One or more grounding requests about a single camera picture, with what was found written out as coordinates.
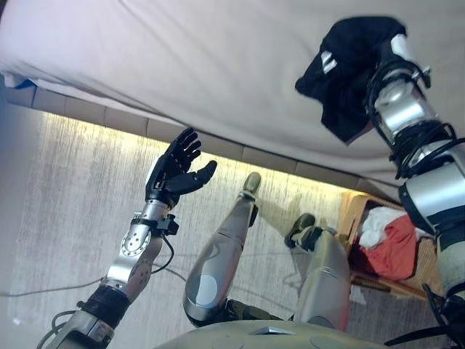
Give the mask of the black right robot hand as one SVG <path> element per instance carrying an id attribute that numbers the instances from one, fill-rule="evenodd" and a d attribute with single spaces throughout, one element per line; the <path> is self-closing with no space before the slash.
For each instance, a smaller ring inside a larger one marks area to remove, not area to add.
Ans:
<path id="1" fill-rule="evenodd" d="M 370 82 L 367 92 L 375 92 L 381 89 L 381 84 L 390 78 L 398 79 L 406 77 L 408 81 L 415 83 L 418 80 L 429 89 L 431 82 L 431 68 L 422 68 L 416 59 L 406 34 L 396 34 L 391 39 L 387 39 L 381 44 L 379 49 L 379 60 Z"/>

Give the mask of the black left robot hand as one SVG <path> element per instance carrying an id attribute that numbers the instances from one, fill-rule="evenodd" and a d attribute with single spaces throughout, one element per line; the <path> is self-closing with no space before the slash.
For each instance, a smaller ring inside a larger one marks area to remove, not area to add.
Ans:
<path id="1" fill-rule="evenodd" d="M 217 162 L 210 161 L 205 167 L 192 171 L 193 160 L 201 155 L 200 147 L 198 133 L 192 128 L 183 130 L 155 162 L 146 181 L 145 200 L 157 200 L 172 209 L 181 196 L 206 185 L 217 169 Z"/>

